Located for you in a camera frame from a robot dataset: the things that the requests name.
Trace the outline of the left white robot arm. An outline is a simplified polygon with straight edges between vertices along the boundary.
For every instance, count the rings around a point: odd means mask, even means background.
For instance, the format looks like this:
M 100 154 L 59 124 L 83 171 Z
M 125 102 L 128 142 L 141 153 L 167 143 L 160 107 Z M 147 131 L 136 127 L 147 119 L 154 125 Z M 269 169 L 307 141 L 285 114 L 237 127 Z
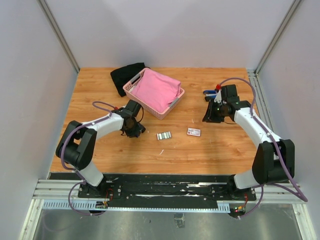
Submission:
M 87 122 L 69 122 L 56 147 L 55 155 L 63 168 L 74 171 L 90 186 L 90 193 L 101 198 L 107 193 L 107 185 L 103 182 L 104 175 L 93 162 L 96 141 L 117 131 L 123 136 L 137 138 L 146 128 L 136 119 L 139 113 L 144 116 L 144 108 L 134 100 L 129 100 L 120 108 L 102 101 L 94 101 L 92 105 L 107 114 Z

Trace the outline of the silver staple strips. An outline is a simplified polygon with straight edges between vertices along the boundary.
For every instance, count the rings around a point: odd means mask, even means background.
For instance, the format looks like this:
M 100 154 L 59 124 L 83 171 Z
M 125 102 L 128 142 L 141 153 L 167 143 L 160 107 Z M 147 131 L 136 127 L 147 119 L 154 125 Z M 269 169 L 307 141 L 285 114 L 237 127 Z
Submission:
M 157 133 L 156 134 L 157 140 L 166 140 L 166 139 L 171 139 L 172 138 L 172 134 L 170 131 L 166 131 L 166 132 L 161 132 L 161 133 Z

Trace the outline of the red staple box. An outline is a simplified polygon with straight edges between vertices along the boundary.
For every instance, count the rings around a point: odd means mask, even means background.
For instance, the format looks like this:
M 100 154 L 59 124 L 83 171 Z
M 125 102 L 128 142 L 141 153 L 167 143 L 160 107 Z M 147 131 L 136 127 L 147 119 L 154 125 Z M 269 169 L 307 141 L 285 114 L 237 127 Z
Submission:
M 194 137 L 200 137 L 201 136 L 201 130 L 196 128 L 188 128 L 186 134 L 188 136 L 194 136 Z

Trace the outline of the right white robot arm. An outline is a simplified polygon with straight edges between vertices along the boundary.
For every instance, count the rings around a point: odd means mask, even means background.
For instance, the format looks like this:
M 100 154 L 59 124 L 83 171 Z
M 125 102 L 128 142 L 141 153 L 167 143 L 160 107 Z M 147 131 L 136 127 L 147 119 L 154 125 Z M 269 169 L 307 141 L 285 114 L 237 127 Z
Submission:
M 203 122 L 221 123 L 226 117 L 238 124 L 256 147 L 250 170 L 231 176 L 226 188 L 232 200 L 240 199 L 245 189 L 290 180 L 295 175 L 295 145 L 282 139 L 261 121 L 247 100 L 240 100 L 234 84 L 216 88 L 216 97 L 208 102 Z

